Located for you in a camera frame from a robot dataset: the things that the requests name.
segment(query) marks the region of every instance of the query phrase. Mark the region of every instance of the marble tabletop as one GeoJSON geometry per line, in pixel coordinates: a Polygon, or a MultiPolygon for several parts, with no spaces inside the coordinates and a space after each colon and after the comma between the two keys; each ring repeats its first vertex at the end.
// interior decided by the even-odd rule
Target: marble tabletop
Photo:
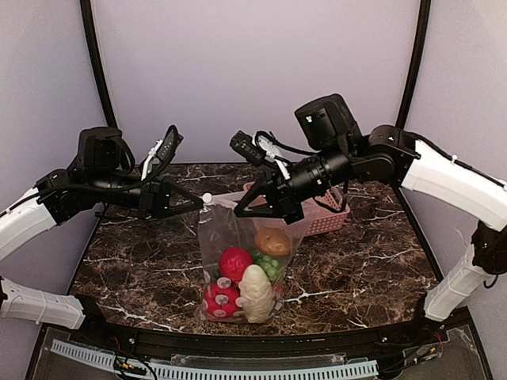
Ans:
{"type": "MultiPolygon", "coordinates": [[[[259,174],[246,164],[167,173],[197,195],[240,191],[259,174]]],[[[137,220],[109,207],[71,293],[93,296],[110,322],[182,333],[295,335],[408,321],[436,279],[400,203],[385,185],[351,183],[349,206],[340,230],[303,239],[286,272],[284,308],[265,325],[196,317],[204,284],[197,212],[137,220]]]]}

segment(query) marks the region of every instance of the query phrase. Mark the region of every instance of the clear plastic bag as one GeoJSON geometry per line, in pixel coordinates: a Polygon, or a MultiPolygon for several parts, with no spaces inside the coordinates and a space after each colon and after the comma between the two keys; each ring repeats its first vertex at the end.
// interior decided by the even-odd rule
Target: clear plastic bag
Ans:
{"type": "Polygon", "coordinates": [[[262,323],[283,305],[285,268],[312,219],[238,218],[244,192],[213,196],[200,212],[198,238],[204,270],[201,320],[262,323]]]}

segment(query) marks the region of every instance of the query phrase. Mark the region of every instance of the red toy fruit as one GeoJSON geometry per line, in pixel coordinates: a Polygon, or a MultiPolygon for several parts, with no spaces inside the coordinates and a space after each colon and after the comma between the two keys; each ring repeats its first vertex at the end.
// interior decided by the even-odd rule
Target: red toy fruit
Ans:
{"type": "Polygon", "coordinates": [[[204,291],[204,307],[209,314],[217,318],[232,317],[238,311],[238,297],[239,293],[235,288],[223,289],[217,283],[212,283],[204,291]]]}
{"type": "Polygon", "coordinates": [[[229,248],[219,260],[219,269],[222,276],[238,282],[243,278],[245,270],[254,263],[252,256],[241,248],[229,248]]]}

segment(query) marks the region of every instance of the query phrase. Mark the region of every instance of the white wall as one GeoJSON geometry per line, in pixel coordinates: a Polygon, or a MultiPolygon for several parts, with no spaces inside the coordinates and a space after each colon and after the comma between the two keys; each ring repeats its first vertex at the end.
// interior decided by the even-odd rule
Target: white wall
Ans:
{"type": "MultiPolygon", "coordinates": [[[[0,209],[75,156],[78,133],[105,125],[79,2],[0,2],[0,209]]],[[[79,215],[0,263],[0,275],[64,293],[94,217],[79,215]]],[[[38,328],[0,320],[0,378],[25,378],[38,328]]]]}
{"type": "Polygon", "coordinates": [[[394,123],[419,1],[94,1],[120,128],[141,159],[166,126],[180,162],[244,161],[238,129],[307,146],[293,112],[344,95],[363,131],[394,123]]]}
{"type": "MultiPolygon", "coordinates": [[[[421,74],[407,128],[482,171],[507,179],[507,3],[433,2],[421,74]]],[[[419,194],[409,194],[444,272],[463,254],[476,220],[419,194]]],[[[479,289],[468,303],[495,379],[507,379],[507,282],[479,289]]]]}

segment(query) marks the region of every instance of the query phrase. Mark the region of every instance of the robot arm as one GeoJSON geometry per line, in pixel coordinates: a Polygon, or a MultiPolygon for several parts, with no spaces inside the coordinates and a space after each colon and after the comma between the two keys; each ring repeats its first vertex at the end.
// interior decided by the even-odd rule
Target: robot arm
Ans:
{"type": "MultiPolygon", "coordinates": [[[[41,178],[0,213],[0,260],[97,203],[136,209],[140,218],[166,218],[200,209],[203,203],[198,196],[161,175],[182,139],[176,127],[171,126],[148,154],[142,175],[137,176],[132,174],[134,158],[121,131],[108,127],[82,131],[78,155],[72,164],[41,178]],[[159,160],[155,168],[154,159],[159,160]],[[173,193],[184,201],[171,204],[173,193]]],[[[0,317],[78,329],[95,310],[88,298],[49,294],[0,277],[0,317]]]]}
{"type": "Polygon", "coordinates": [[[362,136],[337,94],[304,105],[295,116],[309,145],[318,152],[290,165],[288,176],[266,162],[268,154],[258,144],[258,133],[252,139],[239,132],[231,140],[233,150],[266,168],[238,202],[237,216],[296,222],[304,217],[301,202],[352,179],[422,192],[466,211],[479,219],[478,229],[461,261],[425,296],[424,317],[429,321],[444,321],[485,279],[507,272],[505,182],[471,168],[414,133],[383,125],[362,136]],[[249,207],[259,196],[265,197],[266,204],[249,207]]]}

